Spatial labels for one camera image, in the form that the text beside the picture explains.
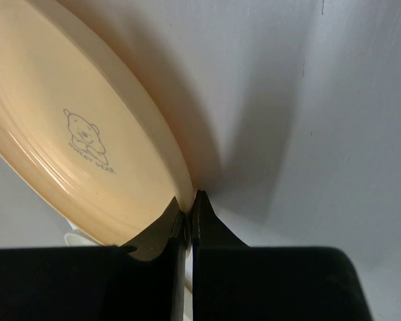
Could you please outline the orange plate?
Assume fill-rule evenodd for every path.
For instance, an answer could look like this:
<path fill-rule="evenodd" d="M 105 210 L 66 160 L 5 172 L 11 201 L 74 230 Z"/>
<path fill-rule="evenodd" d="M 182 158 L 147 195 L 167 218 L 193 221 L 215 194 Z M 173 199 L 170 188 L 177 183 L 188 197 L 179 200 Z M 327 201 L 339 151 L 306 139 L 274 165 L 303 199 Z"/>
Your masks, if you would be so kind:
<path fill-rule="evenodd" d="M 0 156 L 103 245 L 126 243 L 194 188 L 137 77 L 56 1 L 0 1 Z"/>

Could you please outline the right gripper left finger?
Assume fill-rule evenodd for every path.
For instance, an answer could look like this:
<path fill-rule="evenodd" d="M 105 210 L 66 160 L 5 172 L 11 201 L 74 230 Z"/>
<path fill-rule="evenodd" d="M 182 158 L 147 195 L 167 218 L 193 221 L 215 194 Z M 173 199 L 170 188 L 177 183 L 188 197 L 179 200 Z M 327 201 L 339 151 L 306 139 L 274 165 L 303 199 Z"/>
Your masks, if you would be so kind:
<path fill-rule="evenodd" d="M 121 246 L 0 249 L 0 320 L 182 320 L 176 200 Z"/>

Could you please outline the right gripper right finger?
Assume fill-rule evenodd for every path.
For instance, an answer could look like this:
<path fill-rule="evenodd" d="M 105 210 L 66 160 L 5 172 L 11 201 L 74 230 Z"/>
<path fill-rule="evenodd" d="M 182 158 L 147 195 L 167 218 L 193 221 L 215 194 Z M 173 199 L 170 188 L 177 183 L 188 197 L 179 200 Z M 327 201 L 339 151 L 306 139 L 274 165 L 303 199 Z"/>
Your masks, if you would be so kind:
<path fill-rule="evenodd" d="M 215 214 L 192 208 L 195 320 L 369 320 L 349 257 L 333 247 L 250 247 Z"/>

